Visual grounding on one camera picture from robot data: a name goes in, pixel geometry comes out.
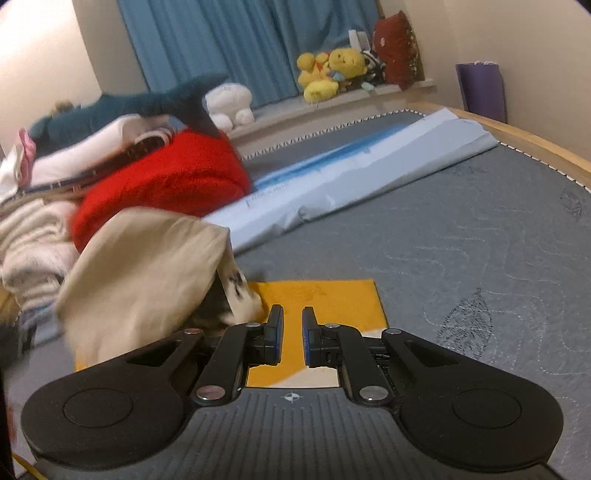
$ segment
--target pink clothing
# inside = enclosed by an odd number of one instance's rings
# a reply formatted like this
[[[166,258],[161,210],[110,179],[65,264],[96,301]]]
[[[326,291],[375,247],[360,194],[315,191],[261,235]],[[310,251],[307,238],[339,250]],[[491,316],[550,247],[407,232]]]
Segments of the pink clothing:
[[[21,128],[18,131],[17,142],[22,145],[22,160],[20,165],[20,175],[17,173],[17,180],[19,187],[26,187],[31,183],[31,172],[33,170],[33,162],[37,154],[37,146],[33,139],[29,136],[26,129]]]

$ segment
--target yellow cable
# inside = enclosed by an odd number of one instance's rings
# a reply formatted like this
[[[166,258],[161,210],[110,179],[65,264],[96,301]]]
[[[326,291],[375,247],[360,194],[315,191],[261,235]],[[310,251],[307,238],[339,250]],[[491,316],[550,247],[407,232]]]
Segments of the yellow cable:
[[[40,474],[39,470],[37,470],[35,467],[33,467],[29,462],[27,462],[20,455],[13,453],[12,458],[14,458],[20,466],[22,466],[27,472],[29,472],[37,480],[47,480],[47,477]]]

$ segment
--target beige cloth bag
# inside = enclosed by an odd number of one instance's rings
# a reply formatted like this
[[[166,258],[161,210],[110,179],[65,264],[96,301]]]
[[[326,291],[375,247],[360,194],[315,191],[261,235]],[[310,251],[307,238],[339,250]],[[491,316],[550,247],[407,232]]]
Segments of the beige cloth bag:
[[[237,267],[230,230],[149,208],[119,212],[96,233],[62,285],[56,313],[77,359],[91,366],[177,330],[217,274],[226,325],[262,314]]]

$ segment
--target beige wall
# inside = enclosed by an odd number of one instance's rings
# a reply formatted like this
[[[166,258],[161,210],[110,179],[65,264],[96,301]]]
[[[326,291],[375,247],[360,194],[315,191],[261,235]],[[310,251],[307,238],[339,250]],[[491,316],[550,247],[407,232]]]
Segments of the beige wall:
[[[0,144],[58,100],[90,103],[100,87],[72,0],[11,0],[0,9]]]
[[[501,66],[509,123],[591,160],[591,15],[575,0],[444,1],[460,61]]]
[[[509,123],[591,160],[591,15],[575,0],[381,0],[407,12],[426,100],[460,106],[455,64],[499,63]]]
[[[72,0],[100,89],[126,94],[147,90],[117,0]]]

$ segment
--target yellow cloth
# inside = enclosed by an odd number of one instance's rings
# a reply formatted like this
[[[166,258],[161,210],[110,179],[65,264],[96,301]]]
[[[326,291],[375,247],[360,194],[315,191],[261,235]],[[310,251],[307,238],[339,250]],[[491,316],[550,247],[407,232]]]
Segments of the yellow cloth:
[[[281,363],[251,368],[249,387],[268,387],[307,368],[301,337],[304,307],[314,307],[320,324],[342,323],[360,332],[388,326],[373,280],[253,282],[249,286],[261,296],[267,314],[273,304],[283,305],[285,322]]]
[[[0,286],[0,322],[14,323],[17,320],[19,310],[14,295]]]

